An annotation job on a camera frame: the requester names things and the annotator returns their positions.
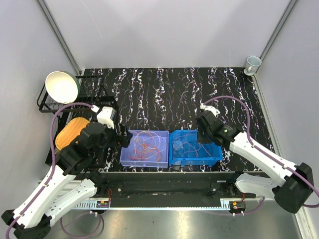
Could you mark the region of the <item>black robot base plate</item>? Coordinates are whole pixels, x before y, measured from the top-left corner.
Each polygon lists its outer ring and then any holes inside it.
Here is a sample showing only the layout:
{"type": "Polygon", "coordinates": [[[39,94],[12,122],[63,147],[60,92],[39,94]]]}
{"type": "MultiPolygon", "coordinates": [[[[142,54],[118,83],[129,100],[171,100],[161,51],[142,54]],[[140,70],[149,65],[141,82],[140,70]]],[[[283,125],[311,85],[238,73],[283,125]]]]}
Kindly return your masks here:
{"type": "Polygon", "coordinates": [[[243,195],[227,180],[232,172],[105,172],[112,190],[111,207],[155,210],[219,207],[220,199],[254,198],[243,195]]]}

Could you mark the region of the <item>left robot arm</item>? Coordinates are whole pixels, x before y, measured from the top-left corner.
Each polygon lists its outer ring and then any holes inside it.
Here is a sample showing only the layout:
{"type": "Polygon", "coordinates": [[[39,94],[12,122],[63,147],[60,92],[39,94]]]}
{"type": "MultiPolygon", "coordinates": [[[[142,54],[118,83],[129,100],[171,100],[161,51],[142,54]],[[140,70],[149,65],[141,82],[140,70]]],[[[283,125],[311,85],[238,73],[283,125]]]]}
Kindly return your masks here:
{"type": "Polygon", "coordinates": [[[127,148],[133,135],[122,125],[121,134],[98,122],[90,122],[71,143],[52,158],[49,172],[33,193],[15,210],[6,210],[1,218],[18,239],[43,239],[51,227],[73,207],[90,197],[109,193],[108,180],[98,171],[92,171],[70,192],[57,199],[58,194],[82,170],[109,148],[127,148]]]}

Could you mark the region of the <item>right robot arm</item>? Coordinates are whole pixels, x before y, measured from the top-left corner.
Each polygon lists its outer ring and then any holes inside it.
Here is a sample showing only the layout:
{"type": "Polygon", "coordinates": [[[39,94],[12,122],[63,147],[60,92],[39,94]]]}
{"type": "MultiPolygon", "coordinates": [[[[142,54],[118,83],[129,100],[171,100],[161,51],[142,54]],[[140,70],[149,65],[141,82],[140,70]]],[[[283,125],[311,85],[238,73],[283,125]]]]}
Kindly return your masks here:
{"type": "Polygon", "coordinates": [[[199,143],[215,143],[238,154],[267,174],[267,177],[237,173],[226,185],[231,197],[242,193],[273,199],[289,213],[297,213],[314,191],[313,171],[305,163],[288,161],[249,138],[247,132],[224,124],[212,109],[201,109],[196,116],[199,143]]]}

